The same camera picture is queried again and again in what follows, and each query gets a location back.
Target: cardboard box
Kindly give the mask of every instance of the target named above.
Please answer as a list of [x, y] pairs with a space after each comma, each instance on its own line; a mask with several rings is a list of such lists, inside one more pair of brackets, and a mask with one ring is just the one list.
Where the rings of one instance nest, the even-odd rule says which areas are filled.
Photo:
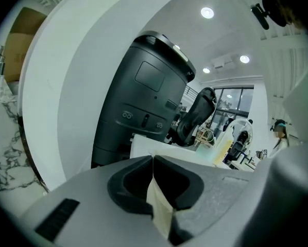
[[4, 48], [7, 82], [19, 80], [28, 48], [45, 18], [46, 15], [28, 7], [21, 9], [16, 17]]

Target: white marble surface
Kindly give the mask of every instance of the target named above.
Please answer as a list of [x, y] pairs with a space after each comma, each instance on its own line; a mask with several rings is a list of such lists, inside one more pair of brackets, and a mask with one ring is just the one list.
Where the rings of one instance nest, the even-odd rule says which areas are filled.
[[16, 100], [4, 97], [0, 100], [0, 205], [19, 217], [44, 194], [20, 138]]
[[13, 96], [8, 84], [6, 81], [3, 81], [2, 89], [0, 92], [0, 103], [8, 103], [11, 101], [16, 101], [15, 96]]

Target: white table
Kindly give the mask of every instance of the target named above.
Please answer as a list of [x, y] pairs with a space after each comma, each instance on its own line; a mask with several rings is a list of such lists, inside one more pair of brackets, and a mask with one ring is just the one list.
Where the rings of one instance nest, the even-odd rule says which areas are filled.
[[200, 157], [195, 151], [175, 145], [168, 145], [137, 134], [134, 136], [131, 144], [130, 158], [156, 154], [171, 156], [199, 165], [230, 169], [224, 163], [217, 166], [213, 165], [211, 162]]

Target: railing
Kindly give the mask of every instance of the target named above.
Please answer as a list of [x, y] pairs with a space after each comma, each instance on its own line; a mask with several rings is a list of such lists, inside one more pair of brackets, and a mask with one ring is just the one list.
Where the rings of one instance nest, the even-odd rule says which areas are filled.
[[198, 92], [196, 92], [189, 86], [186, 86], [185, 91], [184, 91], [184, 96], [187, 96], [189, 99], [191, 99], [194, 102], [197, 95], [198, 95]]

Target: white wall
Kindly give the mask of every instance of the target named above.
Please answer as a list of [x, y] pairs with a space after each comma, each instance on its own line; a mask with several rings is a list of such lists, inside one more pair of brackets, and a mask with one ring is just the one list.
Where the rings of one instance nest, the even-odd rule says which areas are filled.
[[258, 81], [254, 84], [253, 98], [249, 111], [248, 119], [253, 120], [254, 137], [250, 146], [251, 156], [256, 151], [267, 149], [268, 155], [272, 151], [274, 145], [278, 141], [273, 133], [269, 130], [270, 125], [267, 124], [267, 97], [264, 81]]
[[23, 7], [29, 7], [46, 15], [52, 10], [52, 7], [44, 7], [36, 0], [19, 0], [0, 25], [0, 45], [5, 45], [11, 27]]

